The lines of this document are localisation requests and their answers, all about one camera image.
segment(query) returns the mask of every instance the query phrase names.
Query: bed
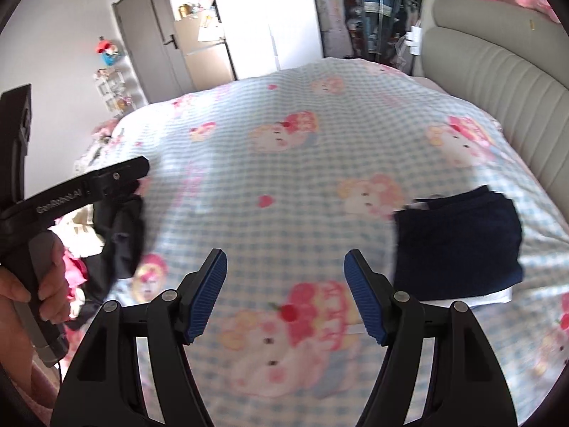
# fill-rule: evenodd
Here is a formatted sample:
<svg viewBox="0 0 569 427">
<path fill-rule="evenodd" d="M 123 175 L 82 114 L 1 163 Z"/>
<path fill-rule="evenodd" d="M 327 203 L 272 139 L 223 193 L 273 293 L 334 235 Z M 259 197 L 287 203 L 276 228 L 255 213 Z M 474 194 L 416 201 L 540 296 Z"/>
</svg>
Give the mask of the bed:
<svg viewBox="0 0 569 427">
<path fill-rule="evenodd" d="M 507 303 L 474 309 L 520 423 L 567 363 L 569 38 L 536 12 L 488 0 L 425 0 L 422 21 L 414 75 L 445 93 L 377 64 L 324 59 L 144 107 L 97 161 L 151 164 L 145 254 L 110 299 L 146 302 L 212 248 L 228 255 L 206 332 L 187 348 L 215 425 L 356 425 L 384 351 L 349 302 L 344 254 L 360 249 L 389 277 L 393 210 L 483 184 L 514 200 L 524 229 L 525 280 Z M 449 121 L 464 118 L 486 150 L 445 145 Z M 408 420 L 422 413 L 431 359 L 426 342 Z"/>
</svg>

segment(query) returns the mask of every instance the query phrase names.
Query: checkered blanket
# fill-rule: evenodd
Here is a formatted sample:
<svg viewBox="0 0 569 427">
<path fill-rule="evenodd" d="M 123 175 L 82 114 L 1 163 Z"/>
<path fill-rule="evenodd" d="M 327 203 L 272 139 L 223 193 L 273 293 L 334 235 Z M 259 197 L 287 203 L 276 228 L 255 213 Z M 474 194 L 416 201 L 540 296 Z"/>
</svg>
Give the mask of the checkered blanket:
<svg viewBox="0 0 569 427">
<path fill-rule="evenodd" d="M 353 426 L 384 351 L 362 332 L 342 272 L 358 248 L 391 275 L 391 213 L 415 198 L 488 184 L 522 219 L 525 280 L 510 304 L 475 310 L 519 421 L 569 358 L 569 235 L 543 189 L 477 107 L 366 61 L 325 59 L 144 107 L 120 122 L 98 166 L 151 165 L 146 249 L 111 298 L 152 299 L 212 248 L 228 276 L 187 348 L 218 427 Z M 426 341 L 409 420 L 422 413 Z M 160 419 L 147 351 L 140 367 Z"/>
</svg>

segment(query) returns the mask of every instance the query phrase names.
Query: blue and white gingham fabric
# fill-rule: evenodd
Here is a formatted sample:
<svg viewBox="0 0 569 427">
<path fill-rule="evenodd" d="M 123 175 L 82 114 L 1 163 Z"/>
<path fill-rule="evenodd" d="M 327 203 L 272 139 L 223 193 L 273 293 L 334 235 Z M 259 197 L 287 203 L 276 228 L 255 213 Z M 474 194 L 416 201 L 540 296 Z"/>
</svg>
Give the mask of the blue and white gingham fabric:
<svg viewBox="0 0 569 427">
<path fill-rule="evenodd" d="M 298 123 L 288 119 L 298 112 L 310 112 L 304 115 L 306 136 L 295 135 Z M 429 137 L 430 127 L 447 126 L 450 116 L 471 118 L 485 130 L 493 159 L 451 165 Z M 292 130 L 296 145 L 259 152 L 251 133 L 287 121 L 283 127 Z M 234 355 L 219 336 L 240 310 L 282 304 L 295 284 L 343 282 L 342 261 L 350 249 L 360 249 L 374 271 L 389 275 L 393 223 L 348 214 L 338 190 L 343 181 L 369 181 L 377 174 L 395 182 L 403 202 L 484 184 L 514 200 L 524 229 L 525 280 L 514 288 L 513 302 L 483 306 L 475 314 L 504 370 L 520 423 L 561 371 L 554 363 L 545 370 L 536 355 L 557 335 L 561 296 L 569 292 L 566 225 L 489 116 L 472 104 L 365 61 L 325 59 L 133 112 L 120 122 L 97 166 L 138 155 L 151 166 L 145 253 L 167 265 L 160 290 L 177 287 L 184 275 L 197 271 L 212 248 L 227 253 L 227 280 L 206 332 L 187 349 L 217 427 L 356 424 L 383 358 L 374 339 L 360 334 L 355 381 L 344 388 L 318 395 L 300 387 L 270 397 L 229 388 Z M 112 298 L 137 303 L 135 281 L 120 281 Z M 139 353 L 143 381 L 151 385 L 144 345 Z M 408 420 L 422 414 L 431 358 L 432 342 L 426 341 Z M 160 419 L 152 388 L 145 390 L 150 414 Z"/>
</svg>

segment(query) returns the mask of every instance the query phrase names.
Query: upholstered headboard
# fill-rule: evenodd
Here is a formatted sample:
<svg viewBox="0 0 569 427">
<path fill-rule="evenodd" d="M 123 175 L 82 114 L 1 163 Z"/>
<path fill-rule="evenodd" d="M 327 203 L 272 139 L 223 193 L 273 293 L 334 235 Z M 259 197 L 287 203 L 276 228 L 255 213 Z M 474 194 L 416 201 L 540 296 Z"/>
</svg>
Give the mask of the upholstered headboard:
<svg viewBox="0 0 569 427">
<path fill-rule="evenodd" d="M 414 75 L 494 116 L 569 220 L 569 37 L 529 9 L 424 0 Z"/>
</svg>

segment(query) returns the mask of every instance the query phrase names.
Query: pink sleeve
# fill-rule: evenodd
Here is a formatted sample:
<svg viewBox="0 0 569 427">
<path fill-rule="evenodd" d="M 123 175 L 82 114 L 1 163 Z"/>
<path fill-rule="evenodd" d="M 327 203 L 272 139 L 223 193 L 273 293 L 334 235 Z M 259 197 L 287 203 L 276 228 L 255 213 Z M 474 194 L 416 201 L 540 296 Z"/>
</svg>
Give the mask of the pink sleeve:
<svg viewBox="0 0 569 427">
<path fill-rule="evenodd" d="M 22 399 L 35 413 L 35 415 L 49 426 L 55 399 L 58 396 L 57 388 L 47 379 L 44 373 L 34 364 L 32 366 L 32 393 L 27 394 L 14 381 L 12 381 Z"/>
</svg>

